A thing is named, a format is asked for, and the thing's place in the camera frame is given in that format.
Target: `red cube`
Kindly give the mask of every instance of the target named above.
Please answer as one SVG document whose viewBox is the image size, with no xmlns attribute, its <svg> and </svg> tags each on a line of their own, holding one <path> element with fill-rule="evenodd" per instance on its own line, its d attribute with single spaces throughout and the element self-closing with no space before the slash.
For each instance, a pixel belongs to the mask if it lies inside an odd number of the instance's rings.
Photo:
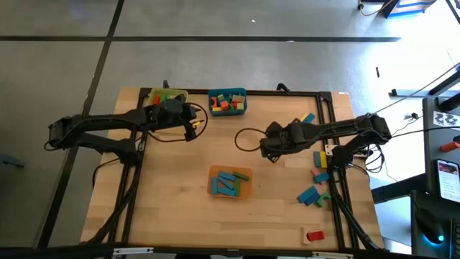
<svg viewBox="0 0 460 259">
<path fill-rule="evenodd" d="M 324 239 L 324 232 L 322 232 L 322 231 L 309 232 L 307 234 L 307 238 L 310 241 L 323 240 Z"/>
</svg>

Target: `green block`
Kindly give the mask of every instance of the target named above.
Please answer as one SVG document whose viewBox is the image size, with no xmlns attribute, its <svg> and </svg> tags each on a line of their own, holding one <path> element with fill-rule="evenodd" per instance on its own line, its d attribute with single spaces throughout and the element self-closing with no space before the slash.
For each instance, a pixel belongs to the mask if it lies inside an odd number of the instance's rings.
<svg viewBox="0 0 460 259">
<path fill-rule="evenodd" d="M 235 189 L 235 196 L 239 197 L 240 191 L 241 191 L 241 184 L 242 180 L 238 177 L 235 179 L 235 184 L 234 184 L 234 189 Z"/>
<path fill-rule="evenodd" d="M 246 180 L 246 181 L 249 180 L 249 176 L 246 176 L 246 175 L 244 175 L 242 173 L 233 172 L 233 175 L 236 176 L 237 178 L 241 178 L 241 179 Z"/>
<path fill-rule="evenodd" d="M 321 194 L 321 197 L 316 201 L 316 205 L 320 208 L 323 207 L 323 199 L 331 199 L 331 195 L 328 192 Z"/>
</svg>

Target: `orange tray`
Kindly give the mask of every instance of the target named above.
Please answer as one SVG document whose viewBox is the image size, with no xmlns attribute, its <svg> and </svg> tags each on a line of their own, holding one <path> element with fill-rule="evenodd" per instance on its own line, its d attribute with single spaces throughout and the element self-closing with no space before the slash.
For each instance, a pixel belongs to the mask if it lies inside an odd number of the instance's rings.
<svg viewBox="0 0 460 259">
<path fill-rule="evenodd" d="M 211 179 L 214 177 L 219 176 L 219 171 L 224 171 L 226 173 L 241 173 L 249 177 L 248 181 L 241 180 L 241 187 L 239 190 L 239 196 L 227 196 L 224 194 L 216 194 L 213 195 L 211 187 Z M 208 194 L 213 195 L 213 196 L 220 196 L 220 197 L 226 197 L 226 198 L 233 198 L 233 199 L 248 199 L 251 194 L 252 194 L 252 169 L 250 168 L 238 168 L 234 166 L 226 166 L 226 165 L 212 165 L 209 168 L 209 174 L 208 174 Z"/>
</svg>

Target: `yellow block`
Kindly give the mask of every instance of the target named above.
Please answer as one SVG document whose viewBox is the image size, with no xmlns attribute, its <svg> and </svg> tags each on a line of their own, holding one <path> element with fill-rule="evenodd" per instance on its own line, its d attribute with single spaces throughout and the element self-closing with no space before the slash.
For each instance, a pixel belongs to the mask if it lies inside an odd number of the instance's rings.
<svg viewBox="0 0 460 259">
<path fill-rule="evenodd" d="M 328 163 L 327 163 L 327 160 L 326 160 L 326 152 L 321 151 L 320 152 L 320 157 L 321 157 L 321 168 L 327 168 Z"/>
<path fill-rule="evenodd" d="M 301 118 L 300 121 L 303 122 L 303 120 L 308 116 L 308 114 L 304 114 Z"/>
</svg>

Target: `plastic bin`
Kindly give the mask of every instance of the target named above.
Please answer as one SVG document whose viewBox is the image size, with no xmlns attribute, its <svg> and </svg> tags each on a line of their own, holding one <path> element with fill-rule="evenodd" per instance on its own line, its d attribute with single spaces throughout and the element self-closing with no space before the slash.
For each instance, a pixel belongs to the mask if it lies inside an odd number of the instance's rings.
<svg viewBox="0 0 460 259">
<path fill-rule="evenodd" d="M 183 94 L 185 96 L 185 101 L 188 100 L 188 92 L 186 90 L 178 90 L 178 89 L 171 89 L 171 88 L 154 88 L 150 92 L 150 97 L 148 104 L 153 104 L 155 97 L 161 95 L 166 95 L 168 99 L 171 99 L 170 96 L 174 96 L 173 99 L 178 96 L 179 94 Z"/>
<path fill-rule="evenodd" d="M 223 94 L 228 96 L 229 94 L 241 95 L 244 96 L 244 109 L 229 109 L 221 112 L 213 112 L 211 97 L 217 97 L 218 95 Z M 208 92 L 208 103 L 209 103 L 209 112 L 213 116 L 233 116 L 233 115 L 243 115 L 247 109 L 247 96 L 246 90 L 244 88 L 227 88 L 227 89 L 213 89 Z"/>
</svg>

